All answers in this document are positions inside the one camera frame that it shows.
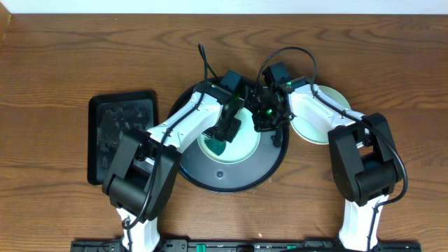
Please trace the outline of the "green plate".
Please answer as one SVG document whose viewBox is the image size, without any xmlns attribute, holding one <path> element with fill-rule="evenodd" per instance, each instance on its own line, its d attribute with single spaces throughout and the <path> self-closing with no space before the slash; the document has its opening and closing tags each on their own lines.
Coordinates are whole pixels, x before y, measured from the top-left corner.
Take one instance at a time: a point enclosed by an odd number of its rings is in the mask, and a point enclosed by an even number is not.
<svg viewBox="0 0 448 252">
<path fill-rule="evenodd" d="M 289 94 L 288 101 L 294 119 L 291 125 L 303 139 L 313 144 L 328 144 L 328 132 L 338 126 L 347 126 L 353 120 L 325 105 L 311 91 L 311 85 L 299 87 Z"/>
</svg>

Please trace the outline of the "green sponge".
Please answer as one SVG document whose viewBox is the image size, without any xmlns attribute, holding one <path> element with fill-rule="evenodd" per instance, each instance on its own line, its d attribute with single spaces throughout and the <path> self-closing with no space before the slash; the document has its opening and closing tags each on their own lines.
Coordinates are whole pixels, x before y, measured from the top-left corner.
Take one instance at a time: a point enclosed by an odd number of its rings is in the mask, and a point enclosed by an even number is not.
<svg viewBox="0 0 448 252">
<path fill-rule="evenodd" d="M 215 138 L 206 138 L 204 145 L 207 151 L 215 156 L 220 156 L 224 153 L 226 148 L 226 142 Z"/>
</svg>

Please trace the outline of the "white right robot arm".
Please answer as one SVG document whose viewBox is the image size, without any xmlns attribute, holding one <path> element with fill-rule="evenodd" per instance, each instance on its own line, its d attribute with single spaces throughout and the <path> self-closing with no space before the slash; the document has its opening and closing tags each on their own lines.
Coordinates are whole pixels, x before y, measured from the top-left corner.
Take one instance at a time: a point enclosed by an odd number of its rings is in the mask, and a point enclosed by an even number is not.
<svg viewBox="0 0 448 252">
<path fill-rule="evenodd" d="M 297 118 L 303 118 L 326 134 L 332 175 L 345 198 L 338 239 L 350 251 L 375 250 L 383 207 L 401 200 L 409 184 L 387 119 L 353 111 L 308 80 L 256 84 L 245 98 L 257 105 L 257 128 L 296 126 Z"/>
</svg>

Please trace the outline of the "mint plate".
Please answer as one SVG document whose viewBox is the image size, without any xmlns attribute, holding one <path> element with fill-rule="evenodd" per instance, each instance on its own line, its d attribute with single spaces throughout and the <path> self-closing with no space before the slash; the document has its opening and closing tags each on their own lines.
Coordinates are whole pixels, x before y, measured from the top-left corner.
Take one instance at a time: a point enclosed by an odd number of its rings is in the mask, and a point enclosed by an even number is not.
<svg viewBox="0 0 448 252">
<path fill-rule="evenodd" d="M 197 138 L 199 147 L 208 158 L 223 164 L 234 164 L 244 161 L 255 152 L 260 143 L 260 133 L 254 130 L 252 112 L 243 108 L 235 118 L 241 120 L 241 126 L 232 143 L 225 141 L 226 148 L 222 155 L 215 156 L 206 150 L 204 140 L 210 137 L 202 134 Z"/>
</svg>

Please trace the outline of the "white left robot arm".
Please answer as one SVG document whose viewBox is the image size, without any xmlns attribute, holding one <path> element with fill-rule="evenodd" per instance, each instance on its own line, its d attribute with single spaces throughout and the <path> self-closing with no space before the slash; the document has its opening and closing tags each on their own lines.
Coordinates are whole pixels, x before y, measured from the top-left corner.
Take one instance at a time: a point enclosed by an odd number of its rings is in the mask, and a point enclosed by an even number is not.
<svg viewBox="0 0 448 252">
<path fill-rule="evenodd" d="M 122 221 L 122 251 L 154 251 L 158 215 L 171 196 L 184 150 L 203 132 L 234 120 L 244 100 L 208 87 L 174 115 L 145 132 L 132 129 L 118 147 L 102 184 Z"/>
</svg>

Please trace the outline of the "yellow plate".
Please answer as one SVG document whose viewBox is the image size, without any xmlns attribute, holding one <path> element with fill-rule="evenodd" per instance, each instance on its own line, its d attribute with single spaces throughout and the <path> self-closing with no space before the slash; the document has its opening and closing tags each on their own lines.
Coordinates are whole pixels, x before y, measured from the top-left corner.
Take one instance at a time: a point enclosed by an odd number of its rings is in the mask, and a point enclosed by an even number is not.
<svg viewBox="0 0 448 252">
<path fill-rule="evenodd" d="M 344 108 L 351 109 L 351 106 L 348 102 L 348 100 L 339 92 L 335 93 L 335 100 Z"/>
</svg>

